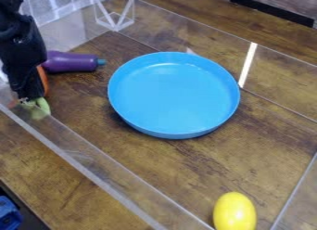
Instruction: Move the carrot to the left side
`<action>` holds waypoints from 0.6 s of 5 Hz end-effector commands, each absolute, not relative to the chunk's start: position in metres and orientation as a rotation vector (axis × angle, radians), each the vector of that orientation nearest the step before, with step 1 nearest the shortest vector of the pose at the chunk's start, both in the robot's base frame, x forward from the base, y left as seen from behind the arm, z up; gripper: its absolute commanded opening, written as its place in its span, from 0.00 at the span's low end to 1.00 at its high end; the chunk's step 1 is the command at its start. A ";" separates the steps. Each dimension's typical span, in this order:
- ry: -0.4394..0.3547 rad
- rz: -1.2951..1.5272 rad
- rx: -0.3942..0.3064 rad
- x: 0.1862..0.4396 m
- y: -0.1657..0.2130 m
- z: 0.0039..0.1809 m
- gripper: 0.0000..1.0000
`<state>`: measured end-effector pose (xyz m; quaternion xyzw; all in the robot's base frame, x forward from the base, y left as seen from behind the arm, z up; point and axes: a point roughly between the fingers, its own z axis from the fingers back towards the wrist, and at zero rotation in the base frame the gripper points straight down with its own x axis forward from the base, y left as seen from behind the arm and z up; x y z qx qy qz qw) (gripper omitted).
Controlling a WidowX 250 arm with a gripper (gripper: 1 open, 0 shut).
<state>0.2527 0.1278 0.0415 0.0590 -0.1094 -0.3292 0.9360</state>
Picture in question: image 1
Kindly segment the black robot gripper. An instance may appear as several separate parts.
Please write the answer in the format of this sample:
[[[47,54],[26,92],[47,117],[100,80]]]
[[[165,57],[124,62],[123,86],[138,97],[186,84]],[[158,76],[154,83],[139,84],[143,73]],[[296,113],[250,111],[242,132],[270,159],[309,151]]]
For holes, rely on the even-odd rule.
[[[44,96],[40,76],[31,76],[47,60],[46,45],[36,22],[20,15],[5,32],[0,32],[0,60],[8,83],[21,102]]]

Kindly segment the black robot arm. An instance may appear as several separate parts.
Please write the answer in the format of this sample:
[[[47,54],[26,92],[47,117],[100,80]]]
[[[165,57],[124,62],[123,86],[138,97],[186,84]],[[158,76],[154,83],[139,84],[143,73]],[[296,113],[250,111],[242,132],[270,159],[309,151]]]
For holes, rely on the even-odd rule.
[[[31,101],[44,96],[38,66],[47,60],[47,52],[34,17],[20,13],[23,2],[0,0],[0,61],[11,90]]]

